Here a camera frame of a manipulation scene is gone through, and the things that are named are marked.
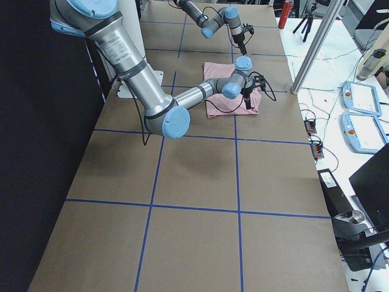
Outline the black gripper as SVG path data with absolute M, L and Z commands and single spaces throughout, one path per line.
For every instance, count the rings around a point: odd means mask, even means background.
M 245 99 L 246 109 L 252 109 L 252 102 L 250 95 L 253 92 L 253 89 L 255 88 L 255 82 L 250 79 L 245 82 L 243 86 L 243 99 Z
M 244 45 L 244 40 L 245 40 L 244 32 L 233 35 L 233 41 L 237 45 L 242 55 L 247 53 L 246 47 Z

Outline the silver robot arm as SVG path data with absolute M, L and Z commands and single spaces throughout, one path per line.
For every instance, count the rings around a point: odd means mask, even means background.
M 239 12 L 236 6 L 230 5 L 222 7 L 216 11 L 213 18 L 205 14 L 205 8 L 199 10 L 192 1 L 174 1 L 174 4 L 183 10 L 198 27 L 206 39 L 210 39 L 223 26 L 229 29 L 229 39 L 233 41 L 242 55 L 247 54 L 245 45 L 245 33 L 254 34 L 253 26 L 241 22 Z
M 50 22 L 56 32 L 88 38 L 97 44 L 119 79 L 143 105 L 144 111 L 139 115 L 143 130 L 169 139 L 181 138 L 190 126 L 188 110 L 214 94 L 230 100 L 242 95 L 246 107 L 251 106 L 255 81 L 244 40 L 246 32 L 253 34 L 254 29 L 241 22 L 237 7 L 222 7 L 210 19 L 191 1 L 175 1 L 177 8 L 195 21 L 206 38 L 227 26 L 243 55 L 236 59 L 229 77 L 208 78 L 173 97 L 164 93 L 153 70 L 125 31 L 118 4 L 118 1 L 50 1 Z

